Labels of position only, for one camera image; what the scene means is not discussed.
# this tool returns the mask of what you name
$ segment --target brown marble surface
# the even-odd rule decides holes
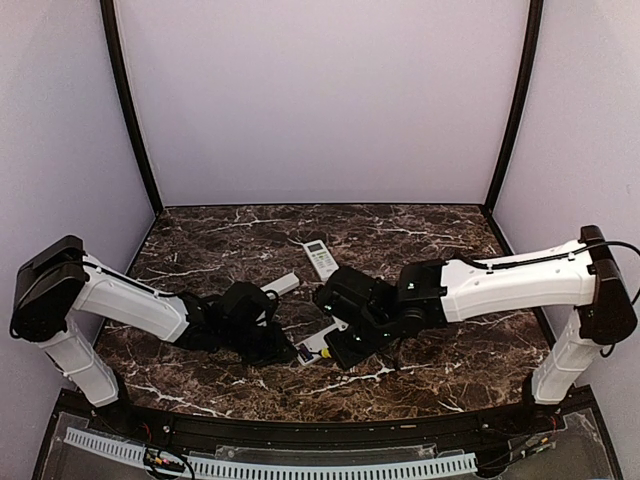
[[[178,207],[159,218],[132,277],[169,291],[222,293],[294,271],[301,286],[276,314],[293,342],[331,320],[312,304],[319,285],[300,243],[322,239],[339,264],[395,282],[403,265],[501,255],[479,209],[434,205]],[[229,352],[183,351],[109,321],[97,351],[138,405],[248,420],[365,421],[442,415],[514,403],[548,353],[529,311],[492,314],[375,355],[352,371],[331,360],[245,367]],[[396,357],[396,366],[391,357]]]

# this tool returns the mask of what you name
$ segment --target marble table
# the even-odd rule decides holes
[[[331,323],[311,302],[319,280],[300,246],[315,239],[339,264],[391,282],[413,261],[454,252],[502,255],[476,206],[176,207],[159,217],[131,275],[156,288],[206,295],[234,281],[265,285],[293,271],[301,286],[282,297],[276,319],[298,342]],[[522,380],[549,351],[528,310],[424,331],[349,372],[331,360],[255,369],[233,353],[180,350],[112,321],[96,348],[138,405],[304,422],[413,418],[515,403]]]

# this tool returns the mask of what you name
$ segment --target white panel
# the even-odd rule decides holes
[[[24,479],[60,385],[71,385],[36,345],[7,334],[18,268],[72,233],[125,269],[153,218],[99,2],[0,1],[0,165],[0,477]],[[99,323],[79,323],[94,338]]]
[[[526,0],[126,0],[169,205],[481,202]]]
[[[528,251],[599,225],[640,244],[640,2],[545,2],[531,89],[496,215]],[[640,261],[614,249],[635,291]],[[566,311],[552,309],[560,332]],[[640,332],[582,377],[592,384],[625,477],[640,472]]]

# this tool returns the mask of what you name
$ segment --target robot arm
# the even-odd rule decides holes
[[[597,227],[558,247],[482,261],[407,265],[395,286],[349,267],[315,296],[327,314],[349,324],[325,335],[329,354],[348,369],[397,338],[491,312],[545,305],[575,307],[549,357],[534,372],[538,405],[561,402],[604,345],[637,325],[618,267]]]
[[[279,296],[298,285],[289,274],[262,289],[236,282],[207,298],[165,293],[113,271],[85,253],[79,238],[67,236],[20,268],[11,335],[36,343],[91,404],[105,407],[126,392],[78,330],[73,312],[111,318],[189,350],[229,348],[259,366],[295,355],[271,318]]]

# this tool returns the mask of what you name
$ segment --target black pole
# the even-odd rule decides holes
[[[509,120],[507,120],[507,128],[502,139],[500,154],[496,163],[489,193],[484,201],[484,206],[489,213],[493,213],[496,207],[500,190],[507,175],[509,160],[513,153],[513,146],[518,135],[520,120],[524,110],[524,103],[527,99],[527,91],[529,90],[529,81],[531,80],[531,72],[533,71],[533,60],[536,55],[536,46],[538,44],[538,34],[540,33],[540,22],[542,19],[542,5],[544,0],[531,0],[529,4],[529,18],[527,20],[527,30],[524,36],[524,46],[522,48],[522,58],[520,59],[520,70],[518,71],[518,80],[516,81],[516,89],[513,94],[513,102],[511,103],[511,111],[509,112]]]
[[[109,57],[111,58],[111,69],[113,70],[113,78],[116,82],[118,97],[120,97],[120,106],[122,114],[129,132],[129,140],[133,148],[133,153],[138,163],[138,169],[142,176],[144,187],[147,190],[147,196],[151,207],[156,215],[160,214],[164,209],[160,192],[153,178],[153,171],[149,163],[147,151],[144,148],[138,117],[133,106],[133,98],[131,97],[131,89],[129,88],[129,80],[127,79],[127,71],[122,55],[122,46],[120,45],[120,35],[118,34],[118,23],[116,21],[116,11],[113,0],[100,0],[102,8],[102,23],[104,25],[104,34],[107,38],[107,47],[109,49]]]

